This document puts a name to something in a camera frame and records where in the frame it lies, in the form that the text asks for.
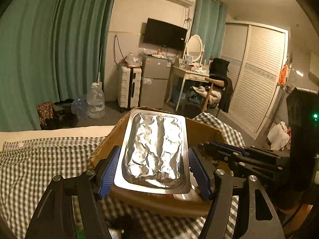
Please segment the green curtain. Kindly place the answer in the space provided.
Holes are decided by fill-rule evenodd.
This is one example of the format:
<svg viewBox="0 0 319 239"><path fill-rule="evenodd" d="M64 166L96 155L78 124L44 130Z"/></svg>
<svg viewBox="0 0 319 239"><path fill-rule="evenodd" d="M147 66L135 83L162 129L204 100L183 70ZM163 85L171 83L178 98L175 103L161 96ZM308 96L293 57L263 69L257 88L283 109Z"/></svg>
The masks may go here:
<svg viewBox="0 0 319 239"><path fill-rule="evenodd" d="M219 57L228 6L220 1L196 0L191 35L199 35L205 46L203 59Z"/></svg>
<svg viewBox="0 0 319 239"><path fill-rule="evenodd" d="M36 106L104 78L114 0L1 0L1 131L39 129Z"/></svg>

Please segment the oval white mirror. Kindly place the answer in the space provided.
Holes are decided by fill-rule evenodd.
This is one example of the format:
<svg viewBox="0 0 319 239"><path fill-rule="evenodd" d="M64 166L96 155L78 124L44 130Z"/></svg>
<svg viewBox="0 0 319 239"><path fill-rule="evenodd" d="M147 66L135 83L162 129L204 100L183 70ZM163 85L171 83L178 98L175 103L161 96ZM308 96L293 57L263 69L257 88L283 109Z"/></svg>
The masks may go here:
<svg viewBox="0 0 319 239"><path fill-rule="evenodd" d="M199 63L204 54L204 45L199 35L192 35L184 49L184 62L187 65Z"/></svg>

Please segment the white suitcase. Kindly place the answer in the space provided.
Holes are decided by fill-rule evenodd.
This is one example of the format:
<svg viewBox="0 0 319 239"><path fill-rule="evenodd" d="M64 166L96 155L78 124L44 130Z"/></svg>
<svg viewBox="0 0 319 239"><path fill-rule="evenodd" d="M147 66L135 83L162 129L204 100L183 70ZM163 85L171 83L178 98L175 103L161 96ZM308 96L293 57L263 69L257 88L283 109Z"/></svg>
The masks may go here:
<svg viewBox="0 0 319 239"><path fill-rule="evenodd" d="M137 107L140 99L142 69L120 66L118 69L117 102L121 110Z"/></svg>

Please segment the silver mini fridge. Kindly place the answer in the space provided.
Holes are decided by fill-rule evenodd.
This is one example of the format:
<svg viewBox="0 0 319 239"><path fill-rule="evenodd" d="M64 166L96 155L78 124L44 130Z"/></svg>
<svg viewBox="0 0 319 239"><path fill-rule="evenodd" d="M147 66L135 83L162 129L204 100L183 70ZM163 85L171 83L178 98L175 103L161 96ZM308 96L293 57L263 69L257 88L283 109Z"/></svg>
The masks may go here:
<svg viewBox="0 0 319 239"><path fill-rule="evenodd" d="M140 106L161 109L164 105L171 61L151 56L143 57Z"/></svg>

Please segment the patterned brown bag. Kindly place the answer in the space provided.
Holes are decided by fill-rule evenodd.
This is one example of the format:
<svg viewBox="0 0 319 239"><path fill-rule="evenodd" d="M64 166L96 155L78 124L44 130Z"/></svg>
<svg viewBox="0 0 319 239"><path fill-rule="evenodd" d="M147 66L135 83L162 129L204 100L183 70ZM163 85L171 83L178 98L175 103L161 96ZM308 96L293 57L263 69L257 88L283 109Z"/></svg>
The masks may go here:
<svg viewBox="0 0 319 239"><path fill-rule="evenodd" d="M51 101L36 105L40 126L46 127L46 121L53 118L53 103Z"/></svg>

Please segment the brown cardboard box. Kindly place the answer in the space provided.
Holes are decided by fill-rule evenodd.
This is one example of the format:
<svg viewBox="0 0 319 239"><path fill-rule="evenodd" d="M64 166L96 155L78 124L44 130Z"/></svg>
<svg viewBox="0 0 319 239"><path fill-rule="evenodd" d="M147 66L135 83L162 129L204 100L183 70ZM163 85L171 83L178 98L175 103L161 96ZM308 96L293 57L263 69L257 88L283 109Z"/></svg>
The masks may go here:
<svg viewBox="0 0 319 239"><path fill-rule="evenodd" d="M162 216L207 216L211 203L179 200L191 190L188 149L206 142L225 142L220 129L184 116L148 107L124 115L90 157L89 165L121 148L111 196Z"/></svg>

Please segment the white louvered wardrobe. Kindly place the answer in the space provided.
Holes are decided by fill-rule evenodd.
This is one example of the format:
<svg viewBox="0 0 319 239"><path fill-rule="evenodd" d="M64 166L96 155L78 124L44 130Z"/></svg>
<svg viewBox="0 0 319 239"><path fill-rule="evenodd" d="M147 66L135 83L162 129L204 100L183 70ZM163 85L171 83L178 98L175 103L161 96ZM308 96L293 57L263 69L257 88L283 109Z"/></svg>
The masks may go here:
<svg viewBox="0 0 319 239"><path fill-rule="evenodd" d="M289 33L271 25L227 22L220 58L229 61L233 84L227 117L256 139L277 99Z"/></svg>

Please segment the large water bottle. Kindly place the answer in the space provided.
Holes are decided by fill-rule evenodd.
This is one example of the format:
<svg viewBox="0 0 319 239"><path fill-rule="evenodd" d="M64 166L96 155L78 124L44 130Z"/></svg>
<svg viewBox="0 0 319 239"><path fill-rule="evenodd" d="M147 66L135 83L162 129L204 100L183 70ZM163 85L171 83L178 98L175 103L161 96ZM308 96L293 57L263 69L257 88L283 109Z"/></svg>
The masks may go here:
<svg viewBox="0 0 319 239"><path fill-rule="evenodd" d="M87 94L88 116L91 119L100 119L105 114L104 92L100 83L92 83Z"/></svg>

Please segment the wooden chair with clothes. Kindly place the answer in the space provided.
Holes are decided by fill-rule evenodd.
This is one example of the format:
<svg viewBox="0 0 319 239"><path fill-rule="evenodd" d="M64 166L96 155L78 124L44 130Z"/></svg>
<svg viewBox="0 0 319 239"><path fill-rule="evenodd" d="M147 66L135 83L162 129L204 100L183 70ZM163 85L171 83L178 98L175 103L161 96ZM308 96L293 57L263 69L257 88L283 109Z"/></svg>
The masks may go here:
<svg viewBox="0 0 319 239"><path fill-rule="evenodd" d="M208 108L228 113L234 93L232 80L227 76L230 62L214 58L210 63L209 82L207 86L192 86L187 93L187 102L200 105L202 112Z"/></svg>

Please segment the silver foil blister pack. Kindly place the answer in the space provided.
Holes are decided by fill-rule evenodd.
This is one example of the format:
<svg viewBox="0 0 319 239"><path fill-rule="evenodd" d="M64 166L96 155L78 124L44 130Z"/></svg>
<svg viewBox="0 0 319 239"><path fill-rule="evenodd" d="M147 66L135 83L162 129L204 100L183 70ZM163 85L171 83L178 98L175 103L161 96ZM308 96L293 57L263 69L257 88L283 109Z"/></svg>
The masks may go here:
<svg viewBox="0 0 319 239"><path fill-rule="evenodd" d="M186 119L159 111L131 110L114 183L143 193L190 192Z"/></svg>

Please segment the black wall television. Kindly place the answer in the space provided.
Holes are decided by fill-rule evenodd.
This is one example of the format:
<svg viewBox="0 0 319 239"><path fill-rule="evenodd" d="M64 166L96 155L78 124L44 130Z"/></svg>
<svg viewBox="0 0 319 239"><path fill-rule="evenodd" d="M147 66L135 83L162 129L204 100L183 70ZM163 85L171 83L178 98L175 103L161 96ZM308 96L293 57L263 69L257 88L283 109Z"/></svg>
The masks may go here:
<svg viewBox="0 0 319 239"><path fill-rule="evenodd" d="M143 42L182 51L187 29L167 22L148 18Z"/></svg>

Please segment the grey checkered bed cloth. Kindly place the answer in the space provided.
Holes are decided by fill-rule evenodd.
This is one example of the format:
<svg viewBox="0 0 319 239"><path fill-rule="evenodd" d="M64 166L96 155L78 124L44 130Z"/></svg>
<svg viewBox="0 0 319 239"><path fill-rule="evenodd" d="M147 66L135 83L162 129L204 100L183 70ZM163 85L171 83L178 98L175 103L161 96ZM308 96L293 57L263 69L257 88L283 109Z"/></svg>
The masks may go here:
<svg viewBox="0 0 319 239"><path fill-rule="evenodd" d="M24 238L51 179L82 174L123 141L129 116L115 126L1 133L1 218L14 238ZM197 238L211 203L114 187L99 203L113 229L130 238Z"/></svg>

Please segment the white dressing table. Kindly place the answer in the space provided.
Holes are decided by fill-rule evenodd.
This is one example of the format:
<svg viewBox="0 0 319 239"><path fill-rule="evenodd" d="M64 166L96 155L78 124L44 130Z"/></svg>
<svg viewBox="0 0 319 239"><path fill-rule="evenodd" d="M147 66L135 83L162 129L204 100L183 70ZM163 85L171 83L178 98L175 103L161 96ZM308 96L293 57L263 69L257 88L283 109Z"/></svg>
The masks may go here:
<svg viewBox="0 0 319 239"><path fill-rule="evenodd" d="M181 88L179 89L178 101L177 101L177 104L175 106L175 112L176 112L178 110L180 102L181 102L181 97L182 97L185 81L191 80L191 81L197 81L200 83L203 83L203 82L207 83L208 81L206 80L206 78L209 77L209 74L208 73L198 73L198 72L189 71L189 70L186 70L183 68L178 68L178 67L172 66L171 71L170 71L170 77L169 77L169 95L168 95L168 98L166 99L167 103L170 101L171 96L172 96L172 88L173 88L175 77L182 78Z"/></svg>

